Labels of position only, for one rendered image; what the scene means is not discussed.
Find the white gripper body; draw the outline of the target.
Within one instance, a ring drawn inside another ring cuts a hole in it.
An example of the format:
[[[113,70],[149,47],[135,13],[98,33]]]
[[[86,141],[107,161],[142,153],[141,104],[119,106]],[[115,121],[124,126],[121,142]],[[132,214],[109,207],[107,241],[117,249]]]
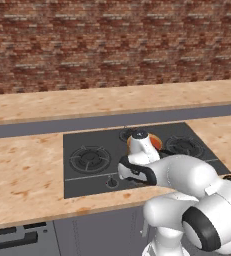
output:
[[[157,178],[150,167],[151,163],[152,161],[146,155],[122,156],[118,163],[119,177],[154,186],[157,184]]]

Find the saucepan with marinara sauce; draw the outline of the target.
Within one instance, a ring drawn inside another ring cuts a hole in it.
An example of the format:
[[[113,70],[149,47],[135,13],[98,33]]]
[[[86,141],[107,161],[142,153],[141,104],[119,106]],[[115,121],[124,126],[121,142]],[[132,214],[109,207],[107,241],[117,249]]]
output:
[[[143,136],[131,135],[127,139],[127,150],[129,154],[137,154],[143,152],[145,154],[166,154],[173,155],[173,152],[163,148],[163,143],[159,137],[154,134],[147,133]]]

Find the black hob knob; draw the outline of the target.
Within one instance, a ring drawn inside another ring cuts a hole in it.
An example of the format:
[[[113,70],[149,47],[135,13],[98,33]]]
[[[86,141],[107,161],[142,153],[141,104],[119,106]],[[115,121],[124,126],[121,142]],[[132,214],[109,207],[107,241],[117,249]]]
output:
[[[109,188],[116,188],[118,186],[118,181],[113,177],[109,177],[107,182],[106,182],[106,185]]]

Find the dark grey gas hob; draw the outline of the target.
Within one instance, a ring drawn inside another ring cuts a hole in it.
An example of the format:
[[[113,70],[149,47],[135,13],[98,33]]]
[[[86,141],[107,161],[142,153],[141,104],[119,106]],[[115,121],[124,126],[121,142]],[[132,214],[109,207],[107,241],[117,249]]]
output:
[[[146,132],[156,135],[163,148],[173,154],[197,157],[214,167],[220,175],[227,175],[228,168],[184,122],[145,126]],[[65,134],[63,136],[64,197],[107,193],[134,189],[142,184],[119,178],[117,165],[127,154],[126,140],[134,128],[101,130]],[[109,177],[118,181],[116,188],[109,188]]]

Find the grey cupboard door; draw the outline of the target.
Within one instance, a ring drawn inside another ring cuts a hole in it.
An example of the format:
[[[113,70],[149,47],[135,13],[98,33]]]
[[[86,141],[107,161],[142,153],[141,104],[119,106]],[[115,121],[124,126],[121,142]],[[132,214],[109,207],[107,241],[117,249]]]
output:
[[[125,208],[54,221],[61,256],[141,256],[142,207]]]

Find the grey drawer front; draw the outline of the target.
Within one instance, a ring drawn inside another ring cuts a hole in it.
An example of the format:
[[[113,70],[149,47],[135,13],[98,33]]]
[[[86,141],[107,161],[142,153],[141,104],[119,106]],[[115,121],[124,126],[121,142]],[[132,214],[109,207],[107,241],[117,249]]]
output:
[[[29,232],[38,233],[38,241],[36,243],[1,249],[0,256],[60,256],[53,222],[46,222],[46,224],[45,227],[34,229],[24,229],[23,226],[17,226],[16,233],[0,235],[1,243],[22,239]]]

